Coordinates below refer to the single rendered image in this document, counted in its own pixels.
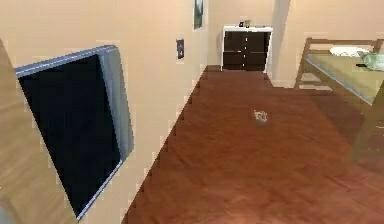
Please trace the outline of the black flat television set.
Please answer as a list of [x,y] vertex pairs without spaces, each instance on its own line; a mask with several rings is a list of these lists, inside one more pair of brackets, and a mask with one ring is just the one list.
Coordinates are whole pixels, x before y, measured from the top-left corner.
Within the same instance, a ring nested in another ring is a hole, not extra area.
[[103,45],[15,69],[81,219],[134,148],[120,51]]

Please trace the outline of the small grey object on floor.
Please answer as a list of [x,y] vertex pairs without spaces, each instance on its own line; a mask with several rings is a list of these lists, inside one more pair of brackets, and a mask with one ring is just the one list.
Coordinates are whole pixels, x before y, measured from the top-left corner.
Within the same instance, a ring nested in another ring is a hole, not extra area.
[[265,124],[268,120],[268,114],[265,111],[253,111],[255,120],[258,124]]

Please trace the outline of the white and dark chest of drawers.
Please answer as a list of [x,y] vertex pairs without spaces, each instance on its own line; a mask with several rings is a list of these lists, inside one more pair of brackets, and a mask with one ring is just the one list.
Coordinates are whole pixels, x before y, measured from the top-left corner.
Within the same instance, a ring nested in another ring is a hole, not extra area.
[[266,73],[272,36],[270,26],[224,26],[220,69]]

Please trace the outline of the wooden bed with green cover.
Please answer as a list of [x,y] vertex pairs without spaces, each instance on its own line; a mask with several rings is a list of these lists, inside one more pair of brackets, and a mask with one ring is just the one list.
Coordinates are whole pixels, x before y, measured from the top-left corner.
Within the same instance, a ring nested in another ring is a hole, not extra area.
[[335,46],[354,46],[369,53],[384,54],[384,39],[331,40],[307,38],[305,41],[295,85],[305,85],[303,75],[316,77],[314,86],[325,85],[340,94],[364,116],[349,157],[353,162],[375,159],[384,160],[384,144],[372,147],[374,137],[384,137],[384,71],[357,67],[364,64],[360,57],[334,56],[330,49]]

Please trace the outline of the white pillow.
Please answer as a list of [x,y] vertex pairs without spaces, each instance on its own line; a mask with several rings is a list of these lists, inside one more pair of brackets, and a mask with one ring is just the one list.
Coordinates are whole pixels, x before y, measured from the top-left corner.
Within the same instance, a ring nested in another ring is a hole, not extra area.
[[354,46],[335,46],[330,49],[330,53],[334,56],[360,57],[361,55],[368,54],[369,51]]

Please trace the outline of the pale green pillow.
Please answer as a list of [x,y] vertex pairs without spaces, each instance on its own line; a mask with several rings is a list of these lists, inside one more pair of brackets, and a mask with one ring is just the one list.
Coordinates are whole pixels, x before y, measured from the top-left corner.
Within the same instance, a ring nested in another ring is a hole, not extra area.
[[384,71],[384,54],[358,52],[365,66],[371,70]]

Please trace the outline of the dark framed wall picture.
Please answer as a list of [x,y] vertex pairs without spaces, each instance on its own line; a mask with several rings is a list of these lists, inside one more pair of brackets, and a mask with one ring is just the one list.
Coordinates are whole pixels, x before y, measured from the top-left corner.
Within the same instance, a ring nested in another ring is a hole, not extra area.
[[203,0],[194,0],[194,28],[202,27],[203,23]]

